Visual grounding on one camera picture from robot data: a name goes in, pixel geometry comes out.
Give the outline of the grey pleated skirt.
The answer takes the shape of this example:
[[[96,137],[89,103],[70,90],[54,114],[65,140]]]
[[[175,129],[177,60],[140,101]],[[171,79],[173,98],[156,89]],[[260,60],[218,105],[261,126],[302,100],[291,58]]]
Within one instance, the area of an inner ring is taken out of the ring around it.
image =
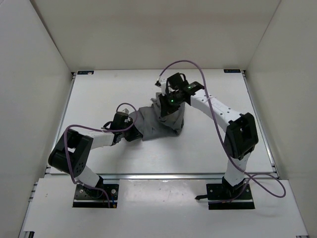
[[[136,129],[143,135],[142,140],[154,140],[163,137],[179,136],[184,126],[185,103],[182,103],[170,115],[161,116],[163,106],[159,100],[160,93],[151,98],[151,106],[140,107],[129,116],[135,119]]]

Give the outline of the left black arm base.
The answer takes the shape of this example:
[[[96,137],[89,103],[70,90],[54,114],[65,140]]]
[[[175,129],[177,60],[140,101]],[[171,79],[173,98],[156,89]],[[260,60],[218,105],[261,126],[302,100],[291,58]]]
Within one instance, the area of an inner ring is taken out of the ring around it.
[[[108,197],[100,190],[89,189],[81,184],[76,185],[72,206],[74,208],[117,208],[119,184],[104,183],[103,190]]]

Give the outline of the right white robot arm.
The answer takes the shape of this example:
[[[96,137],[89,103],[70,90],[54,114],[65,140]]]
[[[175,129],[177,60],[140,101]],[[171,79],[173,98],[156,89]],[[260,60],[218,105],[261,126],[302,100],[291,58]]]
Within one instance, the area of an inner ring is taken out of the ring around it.
[[[182,73],[167,79],[159,78],[156,86],[161,89],[158,98],[162,117],[176,112],[181,104],[187,103],[215,121],[224,131],[224,150],[230,158],[223,177],[222,194],[234,198],[239,194],[239,186],[244,181],[248,158],[259,141],[254,116],[229,108],[208,94],[199,82],[188,83]]]

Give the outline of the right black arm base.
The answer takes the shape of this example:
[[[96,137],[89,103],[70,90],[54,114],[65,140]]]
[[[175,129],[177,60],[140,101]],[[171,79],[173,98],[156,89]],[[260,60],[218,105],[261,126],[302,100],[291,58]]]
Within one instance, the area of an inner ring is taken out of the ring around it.
[[[206,184],[206,194],[197,195],[197,201],[206,200],[209,210],[253,210],[255,204],[250,185],[246,179],[231,186],[222,178],[221,182]]]

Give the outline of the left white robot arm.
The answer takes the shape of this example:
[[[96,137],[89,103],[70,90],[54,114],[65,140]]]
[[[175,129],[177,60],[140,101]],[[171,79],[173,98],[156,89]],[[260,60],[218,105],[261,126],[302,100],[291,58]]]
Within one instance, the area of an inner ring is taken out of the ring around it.
[[[75,126],[69,126],[49,155],[48,164],[69,174],[92,197],[101,196],[104,190],[103,179],[87,166],[90,151],[114,146],[122,139],[130,142],[142,138],[142,133],[135,126],[137,119],[137,112],[128,114],[122,111],[116,112],[113,120],[101,129],[90,128],[84,134],[74,130]]]

